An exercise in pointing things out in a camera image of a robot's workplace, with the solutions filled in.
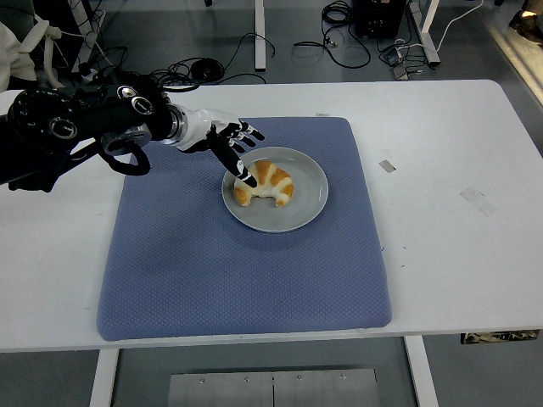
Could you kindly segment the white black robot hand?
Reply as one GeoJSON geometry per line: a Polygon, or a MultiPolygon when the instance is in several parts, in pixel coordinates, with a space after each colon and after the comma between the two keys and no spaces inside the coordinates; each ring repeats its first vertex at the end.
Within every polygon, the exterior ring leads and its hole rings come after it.
{"type": "Polygon", "coordinates": [[[249,123],[226,112],[210,109],[182,110],[179,130],[172,137],[173,145],[183,153],[210,150],[226,170],[249,187],[256,187],[257,180],[249,172],[239,154],[243,144],[255,146],[255,140],[264,136],[249,123]]]}

